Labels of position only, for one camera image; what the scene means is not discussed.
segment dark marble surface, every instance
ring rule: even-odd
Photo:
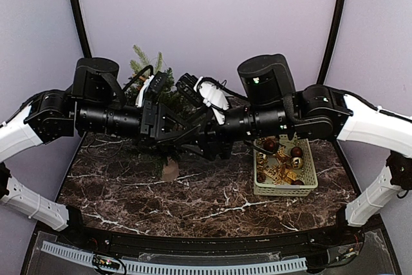
[[[81,209],[90,227],[184,237],[284,233],[333,225],[336,211],[355,198],[333,146],[320,140],[310,143],[319,187],[294,198],[253,195],[253,156],[242,143],[229,160],[184,154],[179,177],[162,182],[153,159],[134,155],[130,140],[97,135],[88,149],[91,139],[75,157],[59,197]]]

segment robotic arm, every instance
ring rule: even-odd
[[[28,99],[0,125],[0,201],[44,222],[56,231],[78,229],[81,213],[49,201],[20,184],[4,161],[25,149],[70,137],[75,130],[136,139],[147,147],[175,147],[214,160],[228,158],[235,141],[273,135],[299,138],[354,140],[392,150],[376,181],[342,208],[338,225],[360,227],[391,198],[412,189],[412,120],[375,107],[358,95],[323,85],[296,91],[286,59],[262,55],[238,68],[247,98],[218,81],[185,74],[177,90],[196,108],[184,120],[158,102],[167,76],[148,66],[135,106],[127,106],[127,88],[117,83],[118,65],[107,59],[81,59],[73,85]],[[232,108],[225,94],[246,100]]]

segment white perforated strip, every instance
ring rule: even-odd
[[[53,256],[71,261],[76,264],[84,265],[86,267],[94,267],[92,265],[93,254],[91,252],[80,251],[72,249],[63,245],[58,245],[51,242],[43,242],[41,249],[43,252],[52,254]],[[143,275],[269,275],[269,274],[287,274],[291,272],[298,272],[300,270],[307,270],[306,259],[297,258],[286,261],[250,264],[250,265],[229,265],[219,267],[196,267],[184,265],[162,265],[152,263],[142,263],[122,259],[127,269],[127,274]],[[115,270],[101,267],[104,270]],[[118,274],[123,274],[124,271],[120,267],[117,270]]]

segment black pole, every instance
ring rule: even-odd
[[[70,0],[70,3],[77,28],[77,35],[79,36],[80,45],[82,46],[83,55],[87,58],[90,58],[92,56],[88,36],[86,35],[86,29],[83,23],[82,11],[80,9],[79,0]]]
[[[316,84],[324,84],[330,61],[332,59],[333,49],[335,48],[337,32],[339,31],[339,25],[341,24],[343,5],[345,0],[336,0],[335,11],[333,12],[332,24],[330,26],[329,38],[326,43],[326,49],[324,51],[323,61],[319,75],[317,77]]]

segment beige basket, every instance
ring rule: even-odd
[[[275,185],[269,178],[265,183],[258,183],[256,173],[256,151],[253,154],[253,169],[254,169],[254,190],[253,193],[259,196],[307,196],[312,190],[317,188],[317,177],[314,159],[312,158],[312,152],[310,151],[309,141],[307,139],[298,140],[296,137],[291,141],[288,140],[286,135],[280,136],[280,143],[286,147],[285,153],[289,154],[290,150],[299,146],[303,150],[303,168],[294,170],[298,174],[304,185]],[[269,157],[269,164],[278,164],[276,158]]]

